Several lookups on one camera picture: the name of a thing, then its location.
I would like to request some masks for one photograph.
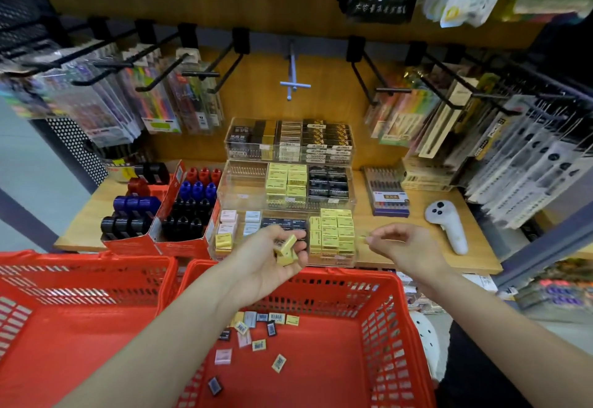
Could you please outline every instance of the wooden display table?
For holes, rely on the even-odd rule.
[[[354,171],[354,187],[357,199],[354,210],[354,226],[356,235],[364,235],[376,227],[388,223],[411,223],[428,227],[432,235],[441,245],[447,262],[462,272],[478,274],[496,274],[502,270],[492,248],[488,244],[476,220],[467,208],[463,197],[457,190],[449,193],[433,191],[409,191],[410,217],[388,218],[374,217],[368,201],[362,172]],[[74,220],[55,242],[56,248],[74,252],[101,252],[107,250],[101,242],[101,220],[113,212],[113,199],[124,195],[126,185],[114,180],[105,180],[93,193],[84,208],[74,217]],[[448,199],[455,204],[465,230],[469,252],[467,255],[457,255],[451,249],[445,233],[437,225],[429,224],[424,219],[425,208],[439,199]],[[366,268],[393,268],[389,260],[371,252],[366,244],[359,244],[359,259],[357,266]]]

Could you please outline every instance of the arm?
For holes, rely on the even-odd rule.
[[[276,264],[274,240],[291,234],[305,236],[302,230],[284,232],[278,225],[250,236],[57,406],[173,406],[234,314],[307,265],[303,241],[294,247],[298,262]]]
[[[456,273],[428,230],[386,225],[371,232],[367,243],[419,282],[534,407],[591,403],[593,357]]]

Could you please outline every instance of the hand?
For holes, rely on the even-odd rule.
[[[269,295],[307,266],[305,241],[297,241],[293,246],[298,254],[298,262],[293,264],[279,265],[273,252],[276,239],[288,239],[290,235],[302,239],[306,234],[304,230],[284,231],[279,225],[269,225],[250,235],[221,263],[229,267],[236,282],[229,291],[229,301],[236,304],[237,309],[247,307]]]
[[[430,287],[442,273],[452,270],[429,230],[418,225],[384,225],[369,234],[367,243],[373,252],[389,258],[397,270],[421,285]]]

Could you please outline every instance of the white game controller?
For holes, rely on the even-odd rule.
[[[436,201],[431,203],[426,208],[424,217],[431,224],[441,225],[441,229],[447,233],[451,247],[457,255],[467,253],[467,239],[465,239],[463,225],[453,202]]]

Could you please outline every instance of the red shopping basket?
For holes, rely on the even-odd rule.
[[[187,267],[180,293],[211,261]],[[251,329],[266,350],[239,348],[219,340],[180,396],[189,407],[372,407],[436,406],[418,331],[408,314],[402,282],[392,273],[340,268],[305,268],[270,296],[246,310],[300,316],[298,327],[265,323]],[[214,365],[217,349],[233,349],[230,365]],[[280,373],[271,365],[282,354]],[[206,382],[216,376],[216,397]]]
[[[0,253],[0,406],[50,407],[174,299],[167,257]]]

